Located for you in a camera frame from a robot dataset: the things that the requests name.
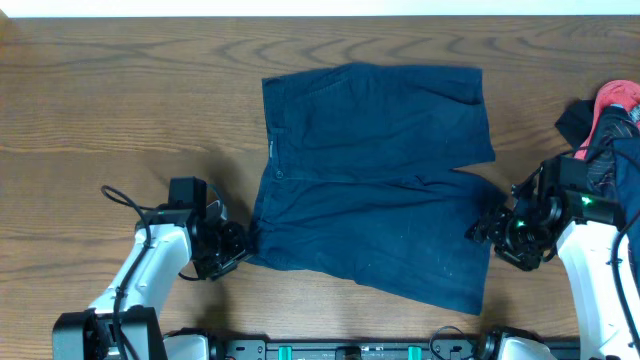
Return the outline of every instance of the wood grain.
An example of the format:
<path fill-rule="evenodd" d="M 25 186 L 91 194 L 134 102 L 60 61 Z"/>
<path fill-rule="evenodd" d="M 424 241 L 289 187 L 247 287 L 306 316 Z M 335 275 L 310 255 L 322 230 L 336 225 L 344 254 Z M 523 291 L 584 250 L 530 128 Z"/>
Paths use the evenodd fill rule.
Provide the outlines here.
<path fill-rule="evenodd" d="M 9 19 L 7 18 L 7 15 L 5 15 L 2 9 L 0 9 L 0 40 L 2 40 L 2 37 L 4 36 L 4 28 L 8 22 Z"/>
<path fill-rule="evenodd" d="M 353 61 L 485 70 L 503 188 L 566 148 L 565 106 L 612 79 L 640 80 L 634 17 L 14 20 L 0 46 L 0 357 L 51 356 L 62 312 L 80 311 L 131 248 L 133 211 L 168 179 L 225 189 L 246 222 L 267 158 L 260 79 Z M 311 272 L 244 264 L 216 283 L 176 282 L 168 331 L 290 338 L 425 338 L 505 324 L 577 335 L 558 261 L 522 273 L 492 260 L 484 312 L 468 316 Z"/>

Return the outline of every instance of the black cable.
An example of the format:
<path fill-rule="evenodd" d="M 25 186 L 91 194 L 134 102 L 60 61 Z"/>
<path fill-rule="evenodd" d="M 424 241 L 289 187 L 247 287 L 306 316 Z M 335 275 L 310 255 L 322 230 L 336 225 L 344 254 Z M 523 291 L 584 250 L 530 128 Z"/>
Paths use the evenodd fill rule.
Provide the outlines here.
<path fill-rule="evenodd" d="M 140 219 L 144 224 L 144 229 L 147 236 L 146 239 L 144 240 L 144 243 L 142 244 L 142 249 L 140 250 L 140 253 L 138 254 L 138 256 L 136 256 L 135 260 L 133 261 L 133 264 L 131 264 L 131 266 L 129 267 L 129 270 L 127 270 L 126 274 L 122 278 L 120 285 L 116 288 L 116 297 L 113 302 L 113 333 L 115 337 L 115 343 L 116 343 L 116 346 L 118 347 L 118 352 L 120 353 L 120 357 L 124 360 L 127 360 L 128 357 L 127 357 L 127 351 L 125 349 L 125 343 L 128 343 L 128 340 L 126 340 L 126 337 L 122 333 L 122 329 L 120 327 L 120 303 L 122 302 L 122 298 L 124 298 L 125 296 L 124 289 L 127 288 L 127 285 L 129 284 L 129 280 L 131 280 L 131 277 L 133 276 L 133 273 L 135 272 L 138 265 L 140 264 L 140 261 L 142 261 L 142 258 L 147 253 L 147 250 L 149 250 L 149 248 L 151 247 L 151 228 L 149 227 L 149 222 L 147 221 L 147 219 L 144 217 L 144 214 L 142 213 L 142 209 L 151 209 L 151 208 L 138 206 L 138 204 L 136 204 L 133 200 L 131 200 L 131 198 L 129 198 L 127 195 L 108 185 L 103 185 L 100 188 L 100 192 L 102 192 L 102 195 L 104 195 L 107 199 L 113 202 L 133 208 L 138 214 L 138 216 L 140 216 Z M 112 192 L 118 195 L 124 201 L 111 196 L 109 192 Z M 131 354 L 134 357 L 134 359 L 138 359 L 138 356 L 135 353 L 135 351 L 132 351 Z"/>
<path fill-rule="evenodd" d="M 187 275 L 185 275 L 183 273 L 178 273 L 178 276 L 180 276 L 181 279 L 187 280 L 187 281 L 200 281 L 200 278 L 194 278 L 194 277 L 191 277 L 191 276 L 187 276 Z"/>
<path fill-rule="evenodd" d="M 455 330 L 457 332 L 459 332 L 460 334 L 462 334 L 462 336 L 464 337 L 464 339 L 469 343 L 469 345 L 471 345 L 471 355 L 462 358 L 460 360 L 469 360 L 471 358 L 473 358 L 474 354 L 476 353 L 475 350 L 475 346 L 473 345 L 473 343 L 469 340 L 469 338 L 467 337 L 467 335 L 465 333 L 462 332 L 462 330 L 458 329 L 455 326 L 451 326 L 451 325 L 447 325 L 447 326 L 443 326 L 440 329 L 436 330 L 435 333 L 433 333 L 433 335 L 431 335 L 431 339 L 429 339 L 429 351 L 431 351 L 431 354 L 433 354 L 433 356 L 435 356 L 436 358 L 438 358 L 439 360 L 445 360 L 445 358 L 443 358 L 442 356 L 440 356 L 440 354 L 438 354 L 434 349 L 433 349 L 433 342 L 435 341 L 436 336 L 438 336 L 438 334 L 440 334 L 441 331 L 443 330 Z"/>
<path fill-rule="evenodd" d="M 103 185 L 103 186 L 102 186 L 102 188 L 100 188 L 100 191 L 102 192 L 102 195 L 104 195 L 107 199 L 109 199 L 109 200 L 111 200 L 111 201 L 113 201 L 113 202 L 115 202 L 115 203 L 118 203 L 118 204 L 120 204 L 120 205 L 124 205 L 124 206 L 131 207 L 131 208 L 134 208 L 134 209 L 135 209 L 135 207 L 133 207 L 130 203 L 127 203 L 127 202 L 125 202 L 125 201 L 122 201 L 122 200 L 120 200 L 120 199 L 118 199 L 118 198 L 115 198 L 115 197 L 111 196 L 111 194 L 107 193 L 107 192 L 104 190 L 104 189 L 105 189 L 105 187 L 107 188 L 107 190 L 108 190 L 108 191 L 111 191 L 112 193 L 114 193 L 114 194 L 116 194 L 116 195 L 118 195 L 118 196 L 120 196 L 120 194 L 122 194 L 122 193 L 121 193 L 121 192 L 119 192 L 118 190 L 116 190 L 116 189 L 114 189 L 114 188 L 112 188 L 112 187 L 108 186 L 108 185 Z M 135 205 L 138 207 L 138 209 L 141 209 L 141 210 L 146 210 L 146 211 L 149 211 L 149 210 L 156 210 L 156 208 L 150 208 L 150 207 L 148 207 L 148 206 L 140 206 L 140 205 L 137 205 L 135 202 L 134 202 L 133 204 L 135 204 Z"/>
<path fill-rule="evenodd" d="M 564 151 L 556 155 L 555 157 L 574 154 L 580 150 L 597 150 L 599 152 L 611 151 L 612 153 L 616 155 L 620 155 L 623 158 L 627 159 L 629 163 L 631 163 L 631 165 L 633 165 L 636 168 L 636 170 L 640 173 L 640 162 L 638 162 L 636 159 L 632 158 L 630 155 L 628 155 L 623 151 L 616 150 L 612 147 L 607 147 L 607 146 L 583 146 L 575 150 Z M 638 329 L 636 329 L 635 321 L 633 320 L 633 315 L 631 315 L 631 310 L 629 309 L 629 303 L 627 302 L 627 298 L 624 294 L 624 289 L 622 288 L 622 280 L 620 279 L 620 269 L 618 267 L 620 265 L 620 259 L 618 258 L 618 251 L 620 250 L 620 243 L 622 242 L 622 238 L 624 238 L 627 232 L 629 232 L 629 229 L 631 229 L 631 227 L 633 226 L 633 224 L 635 224 L 638 218 L 640 218 L 640 210 L 636 212 L 635 215 L 633 215 L 633 217 L 631 218 L 631 221 L 629 221 L 627 225 L 625 225 L 622 228 L 622 230 L 620 230 L 616 238 L 613 240 L 613 246 L 611 247 L 610 265 L 611 265 L 611 271 L 613 273 L 613 282 L 616 286 L 618 299 L 620 300 L 620 306 L 622 307 L 622 312 L 624 313 L 624 317 L 627 320 L 627 326 L 629 326 L 629 331 L 631 332 L 633 345 L 635 346 L 636 351 L 638 352 L 638 356 L 640 356 L 640 336 L 638 335 Z"/>

